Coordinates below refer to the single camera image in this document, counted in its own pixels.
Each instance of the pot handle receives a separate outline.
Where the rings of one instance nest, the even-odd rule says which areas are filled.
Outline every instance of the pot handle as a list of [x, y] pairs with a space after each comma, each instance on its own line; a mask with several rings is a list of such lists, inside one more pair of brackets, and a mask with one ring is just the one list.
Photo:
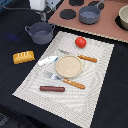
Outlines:
[[52, 26], [52, 31], [54, 30], [55, 28], [55, 24], [50, 24]]
[[26, 31], [27, 33], [29, 33], [29, 35], [31, 36], [32, 34], [29, 32], [30, 28], [31, 28], [31, 27], [29, 27], [29, 26], [25, 26], [25, 31]]

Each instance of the burner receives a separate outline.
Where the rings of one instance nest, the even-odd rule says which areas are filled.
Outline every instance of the burner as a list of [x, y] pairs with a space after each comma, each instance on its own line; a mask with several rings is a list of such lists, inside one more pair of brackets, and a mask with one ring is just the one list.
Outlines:
[[84, 0], [69, 0], [71, 6], [81, 6], [84, 4]]
[[[98, 3], [99, 3], [99, 1], [92, 1], [92, 2], [90, 2], [90, 3], [88, 4], [88, 6], [95, 6], [95, 5], [98, 4]], [[104, 3], [100, 3], [99, 6], [98, 6], [98, 8], [99, 8], [100, 10], [102, 10], [102, 9], [104, 8]]]
[[128, 31], [128, 30], [126, 30], [126, 29], [124, 29], [124, 28], [122, 27], [121, 21], [120, 21], [120, 17], [119, 17], [119, 16], [116, 17], [115, 22], [116, 22], [116, 24], [117, 24], [121, 29], [123, 29], [123, 30], [125, 30], [125, 31]]
[[64, 9], [60, 12], [60, 17], [66, 20], [76, 17], [76, 12], [72, 9]]

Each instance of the fork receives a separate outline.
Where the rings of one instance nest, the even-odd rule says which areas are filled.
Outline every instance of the fork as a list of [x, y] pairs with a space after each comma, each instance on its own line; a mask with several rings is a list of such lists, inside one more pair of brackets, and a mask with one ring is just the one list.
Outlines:
[[84, 88], [85, 88], [85, 86], [82, 85], [82, 84], [79, 84], [79, 83], [77, 83], [77, 82], [68, 80], [68, 79], [66, 79], [66, 78], [60, 78], [59, 76], [57, 76], [57, 75], [55, 75], [55, 74], [53, 74], [53, 73], [51, 73], [51, 72], [44, 71], [43, 74], [44, 74], [47, 78], [51, 78], [51, 79], [53, 79], [53, 80], [61, 80], [61, 81], [65, 82], [65, 83], [67, 83], [67, 84], [73, 85], [73, 86], [78, 87], [78, 88], [80, 88], [80, 89], [84, 89]]

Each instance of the dark countertop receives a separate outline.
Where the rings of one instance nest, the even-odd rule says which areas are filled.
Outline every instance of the dark countertop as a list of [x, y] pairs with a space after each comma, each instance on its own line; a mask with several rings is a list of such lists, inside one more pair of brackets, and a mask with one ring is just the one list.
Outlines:
[[[12, 7], [30, 7], [29, 1], [15, 0]], [[20, 86], [49, 44], [34, 44], [25, 26], [39, 22], [40, 15], [32, 11], [5, 11], [0, 14], [0, 105], [31, 116], [53, 128], [80, 128], [50, 112], [29, 104], [12, 93]], [[114, 44], [91, 128], [128, 128], [128, 44], [56, 26], [58, 31]], [[34, 51], [35, 61], [13, 64], [13, 54]]]

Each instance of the placemat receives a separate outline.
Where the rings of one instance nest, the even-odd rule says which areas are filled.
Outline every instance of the placemat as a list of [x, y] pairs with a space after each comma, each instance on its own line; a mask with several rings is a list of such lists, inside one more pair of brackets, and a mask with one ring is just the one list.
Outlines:
[[[60, 27], [128, 43], [128, 31], [122, 29], [115, 21], [119, 15], [119, 10], [123, 6], [128, 5], [128, 1], [127, 3], [123, 3], [121, 0], [120, 2], [104, 1], [104, 9], [101, 10], [99, 21], [95, 24], [87, 25], [79, 21], [79, 10], [83, 6], [88, 6], [90, 2], [92, 2], [92, 0], [84, 0], [83, 5], [75, 7], [69, 4], [69, 0], [64, 0], [48, 22]], [[64, 9], [74, 10], [76, 17], [70, 20], [61, 18], [60, 12]]]
[[[75, 45], [77, 37], [71, 33], [58, 32], [40, 60], [50, 55], [64, 56], [57, 49], [97, 58], [96, 63], [81, 60], [83, 72], [72, 79], [84, 84], [85, 89], [46, 78], [43, 74], [45, 70], [57, 74], [55, 63], [42, 67], [36, 64], [13, 95], [82, 128], [89, 128], [114, 45], [84, 37], [87, 45], [81, 49]], [[65, 87], [65, 92], [42, 92], [40, 86]]]

